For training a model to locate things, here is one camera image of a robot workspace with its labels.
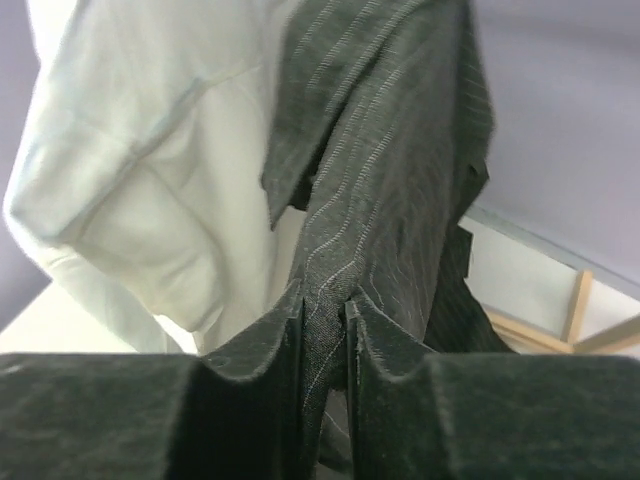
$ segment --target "pinstripe jacket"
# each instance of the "pinstripe jacket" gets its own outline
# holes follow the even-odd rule
[[[452,243],[492,129],[467,1],[306,0],[292,18],[262,182],[274,224],[312,184],[291,274],[305,299],[304,464],[344,388],[349,298],[436,350],[507,349]],[[344,402],[331,399],[324,433],[340,450]]]

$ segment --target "wooden beam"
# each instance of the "wooden beam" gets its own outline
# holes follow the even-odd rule
[[[576,353],[616,353],[640,343],[640,315],[578,342]]]
[[[589,294],[591,293],[591,284],[593,283],[593,273],[584,270],[578,274],[576,284],[573,289],[573,296],[569,304],[569,314],[564,324],[561,340],[569,344],[574,344],[580,337],[580,329],[582,321],[589,303]]]
[[[573,347],[553,335],[524,325],[497,312],[486,310],[496,332],[530,348],[534,352],[573,353]]]

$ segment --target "gray fabric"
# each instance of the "gray fabric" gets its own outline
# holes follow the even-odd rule
[[[262,180],[275,224],[319,163],[292,270],[307,473],[329,391],[346,384],[344,302],[360,287],[424,337],[445,239],[487,178],[492,127],[465,1],[307,0],[293,17]],[[347,426],[333,420],[323,435],[335,446]]]
[[[447,236],[424,343],[438,352],[513,353],[464,281],[471,242],[471,234],[460,227]]]

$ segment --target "gray wall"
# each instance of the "gray wall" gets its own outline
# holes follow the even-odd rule
[[[637,296],[640,2],[477,6],[498,120],[479,205],[627,280],[610,283]]]
[[[4,196],[38,64],[22,0],[0,0],[0,195]],[[0,222],[0,330],[47,283]]]

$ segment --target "dark pinstripe fabric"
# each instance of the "dark pinstripe fabric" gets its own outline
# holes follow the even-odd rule
[[[471,234],[461,228],[445,242],[424,343],[447,353],[511,352],[464,281],[470,248]]]
[[[309,469],[329,391],[345,386],[344,302],[360,290],[418,338],[432,309],[438,318],[462,311],[454,285],[463,275],[448,267],[445,240],[487,178],[492,128],[465,1],[307,0],[294,15],[262,181],[275,223],[314,175],[292,271],[305,297]],[[441,321],[460,330],[456,318]],[[440,345],[461,348],[463,333],[443,332],[433,333]],[[346,435],[331,414],[340,402],[331,397],[323,433],[333,445]]]

